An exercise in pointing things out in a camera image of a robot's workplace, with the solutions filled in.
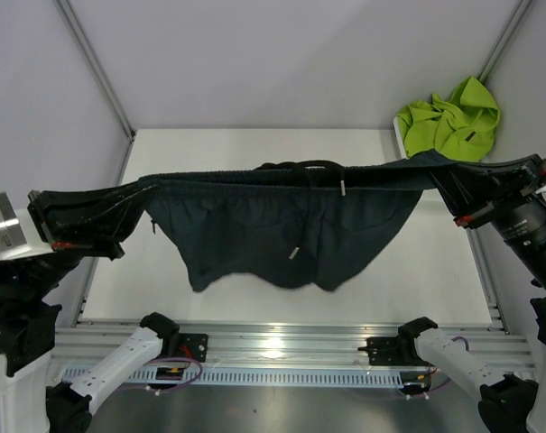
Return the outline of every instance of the drawstring tip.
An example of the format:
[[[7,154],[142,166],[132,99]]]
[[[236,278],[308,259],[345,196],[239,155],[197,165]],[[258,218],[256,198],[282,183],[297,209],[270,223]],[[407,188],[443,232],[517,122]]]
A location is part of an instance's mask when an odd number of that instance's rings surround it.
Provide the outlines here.
[[[294,259],[294,256],[297,255],[297,253],[299,252],[301,248],[299,246],[295,246],[294,247],[294,250],[292,250],[292,253],[291,255],[289,256],[289,260],[292,260]]]

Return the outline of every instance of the green cloth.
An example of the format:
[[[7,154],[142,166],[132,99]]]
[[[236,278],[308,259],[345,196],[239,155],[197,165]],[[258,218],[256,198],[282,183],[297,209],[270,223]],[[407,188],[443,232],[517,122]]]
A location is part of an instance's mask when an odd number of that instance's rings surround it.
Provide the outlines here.
[[[475,77],[459,84],[449,101],[433,93],[432,103],[414,101],[399,113],[407,156],[435,149],[457,161],[480,161],[493,147],[501,113]]]

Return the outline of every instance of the metal frame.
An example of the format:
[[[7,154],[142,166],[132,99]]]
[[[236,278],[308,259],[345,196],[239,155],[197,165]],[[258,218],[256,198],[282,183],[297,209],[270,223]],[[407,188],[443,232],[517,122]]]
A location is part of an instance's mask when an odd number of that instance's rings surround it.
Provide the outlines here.
[[[499,61],[511,45],[514,36],[519,32],[519,29],[522,27],[524,20],[527,18],[535,3],[536,0],[519,1],[479,73],[479,81],[485,84],[491,78],[499,65]]]
[[[306,383],[318,386],[390,388],[389,382],[362,379],[367,375],[393,375],[400,371],[421,371],[422,367],[372,367],[365,353],[357,349],[370,336],[394,336],[396,327],[303,327],[292,325],[223,325],[182,323],[184,333],[208,334],[206,373],[210,384],[239,384],[235,374],[264,374],[243,379],[245,385],[297,386],[294,375],[308,375]],[[523,336],[508,336],[503,330],[475,328],[444,329],[449,336],[464,336],[470,352],[494,368],[533,378],[535,365]],[[57,382],[67,370],[93,365],[112,353],[134,331],[134,325],[93,324],[58,329],[52,352],[50,377]]]
[[[97,55],[91,48],[88,37],[82,29],[78,17],[69,0],[52,0],[66,24],[74,42],[93,74],[103,97],[110,105],[121,125],[129,145],[118,173],[116,184],[123,178],[124,171],[134,139],[134,131],[120,105],[116,93],[102,69]],[[520,0],[512,13],[507,25],[488,56],[480,74],[481,82],[486,82],[505,50],[511,44],[527,17],[535,0]],[[532,355],[524,337],[510,336],[498,308],[498,298],[483,242],[477,232],[468,232],[469,242],[477,265],[477,271],[486,294],[493,324],[490,328],[483,327],[451,327],[444,330],[450,336],[465,336],[469,339],[472,353],[481,356],[490,365],[516,371],[525,378],[533,377],[534,364]],[[61,328],[57,334],[57,345],[51,371],[55,375],[61,373],[70,363],[95,363],[108,355],[129,336],[136,326],[136,321],[119,322],[111,320],[93,323],[82,318],[82,306],[88,295],[96,270],[96,259],[92,260],[86,278],[83,281],[83,291],[75,299],[75,323],[71,328]],[[294,324],[207,324],[184,322],[183,332],[209,334],[209,351],[207,367],[212,371],[218,369],[241,369],[243,372],[255,373],[263,369],[284,372],[313,372],[319,377],[327,372],[355,372],[363,375],[371,372],[389,371],[388,368],[371,368],[367,365],[366,355],[357,352],[357,348],[365,345],[365,339],[370,336],[394,336],[396,325],[366,324],[353,327],[311,327]],[[232,374],[222,377],[235,377]]]
[[[52,2],[60,13],[60,17],[68,28],[72,39],[79,48],[80,53],[82,54],[82,58],[90,69],[90,72],[92,73],[94,80],[96,81],[97,86],[102,93],[102,96],[110,105],[110,108],[116,116],[116,120],[122,127],[128,140],[132,140],[134,136],[134,130],[130,125],[130,122],[128,122],[125,111],[120,105],[120,101],[116,97],[116,92],[112,88],[112,85],[110,84],[106,73],[102,69],[102,66],[100,66],[100,62],[98,61],[96,53],[94,52],[94,50],[92,50],[92,47],[90,46],[88,37],[82,29],[82,25],[80,24],[78,17],[74,13],[72,5],[70,4],[69,0],[52,0]]]

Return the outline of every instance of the purple cable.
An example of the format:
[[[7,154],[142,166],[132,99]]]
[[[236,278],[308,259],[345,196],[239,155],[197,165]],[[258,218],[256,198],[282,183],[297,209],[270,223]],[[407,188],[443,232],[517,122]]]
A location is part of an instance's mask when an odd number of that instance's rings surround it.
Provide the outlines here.
[[[443,382],[441,382],[439,385],[437,385],[435,388],[431,388],[430,390],[428,390],[427,393],[429,395],[431,395],[434,392],[440,391],[442,388],[445,388],[447,385],[449,385],[450,382],[451,382],[451,379],[448,377]],[[417,394],[417,395],[413,395],[412,399],[421,399],[423,397],[425,397],[423,394]]]
[[[196,359],[183,358],[183,357],[158,358],[158,359],[153,359],[150,363],[148,363],[146,365],[157,364],[157,363],[175,363],[175,362],[176,363],[195,364],[199,368],[199,372],[192,379],[188,379],[186,382],[179,383],[178,385],[174,385],[173,387],[169,388],[168,390],[151,390],[151,391],[154,391],[155,393],[158,392],[159,394],[168,394],[169,392],[174,392],[174,391],[186,388],[188,386],[191,386],[195,381],[200,379],[200,376],[202,375],[203,369],[202,369],[202,364],[199,361],[197,361]],[[142,386],[125,386],[124,388],[118,388],[117,389],[117,391],[130,391],[130,390],[146,390],[146,388],[142,387]]]
[[[469,340],[467,340],[464,336],[456,336],[452,338],[453,341],[462,341],[465,343],[465,350],[469,351]]]

